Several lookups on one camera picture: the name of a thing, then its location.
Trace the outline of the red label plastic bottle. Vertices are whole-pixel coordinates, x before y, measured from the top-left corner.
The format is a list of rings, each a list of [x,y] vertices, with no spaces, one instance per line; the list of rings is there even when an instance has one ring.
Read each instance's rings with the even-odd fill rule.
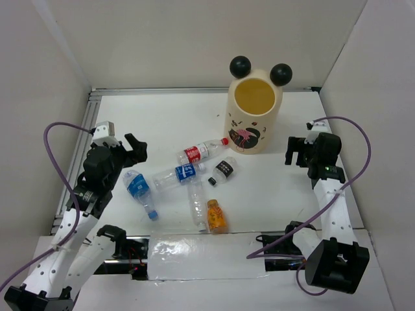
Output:
[[[177,153],[178,164],[194,164],[216,157],[225,151],[228,143],[229,140],[224,137],[222,139],[214,139],[195,144]]]

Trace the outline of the black label small bottle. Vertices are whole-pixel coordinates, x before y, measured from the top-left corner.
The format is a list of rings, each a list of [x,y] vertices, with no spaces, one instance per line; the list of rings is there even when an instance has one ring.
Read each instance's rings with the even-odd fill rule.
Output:
[[[237,171],[237,161],[234,157],[228,156],[220,161],[213,169],[212,176],[207,180],[215,187],[218,184],[227,182]]]

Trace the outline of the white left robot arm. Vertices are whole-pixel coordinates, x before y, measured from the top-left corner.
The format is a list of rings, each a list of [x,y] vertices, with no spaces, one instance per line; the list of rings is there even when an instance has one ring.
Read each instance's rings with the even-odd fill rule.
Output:
[[[12,310],[72,310],[80,289],[108,258],[119,259],[128,251],[126,231],[104,225],[84,245],[112,198],[121,171],[147,160],[147,144],[131,133],[131,146],[109,136],[94,139],[66,203],[61,224],[49,250],[35,260],[36,267],[20,286],[10,286],[5,302]]]

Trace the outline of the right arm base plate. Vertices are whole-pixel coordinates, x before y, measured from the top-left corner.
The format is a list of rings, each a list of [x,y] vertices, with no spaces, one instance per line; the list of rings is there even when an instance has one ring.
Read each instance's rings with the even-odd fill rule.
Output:
[[[265,271],[289,271],[298,269],[321,242],[317,231],[305,228],[280,244],[264,251]]]

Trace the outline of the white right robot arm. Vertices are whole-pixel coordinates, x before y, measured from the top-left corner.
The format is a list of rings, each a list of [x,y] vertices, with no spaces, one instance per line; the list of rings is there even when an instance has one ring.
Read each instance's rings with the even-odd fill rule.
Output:
[[[312,190],[322,212],[322,231],[313,226],[300,227],[291,222],[291,232],[283,238],[290,254],[301,251],[305,257],[305,281],[309,286],[354,294],[370,261],[367,248],[359,245],[350,222],[346,198],[341,191],[346,178],[337,166],[340,137],[331,133],[312,134],[307,138],[289,137],[286,165],[298,154],[296,165],[307,168]]]

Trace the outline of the blue label crushed bottle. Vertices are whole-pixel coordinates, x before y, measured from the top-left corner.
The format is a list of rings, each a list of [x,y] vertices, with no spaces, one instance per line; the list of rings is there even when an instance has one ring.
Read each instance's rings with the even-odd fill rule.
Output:
[[[158,219],[158,212],[154,208],[151,189],[144,176],[136,170],[128,170],[123,176],[123,183],[133,199],[141,204],[150,220]]]

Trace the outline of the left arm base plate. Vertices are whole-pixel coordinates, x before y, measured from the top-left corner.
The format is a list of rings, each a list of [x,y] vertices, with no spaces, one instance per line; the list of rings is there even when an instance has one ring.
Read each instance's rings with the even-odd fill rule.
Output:
[[[149,236],[128,236],[122,253],[106,259],[95,275],[127,275],[135,281],[147,281]]]

